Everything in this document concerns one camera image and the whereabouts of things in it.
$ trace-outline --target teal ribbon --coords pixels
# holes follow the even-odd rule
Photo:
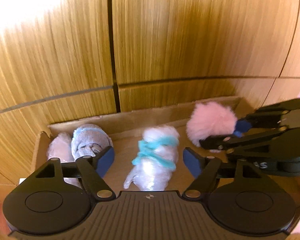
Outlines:
[[[145,140],[141,140],[138,142],[139,152],[137,157],[132,161],[133,165],[137,165],[141,162],[142,158],[149,158],[158,162],[165,168],[169,170],[175,171],[176,165],[173,161],[166,160],[159,155],[154,153],[154,150],[157,149],[159,146],[178,146],[179,141],[173,136],[165,136],[161,137],[153,142],[146,142]]]

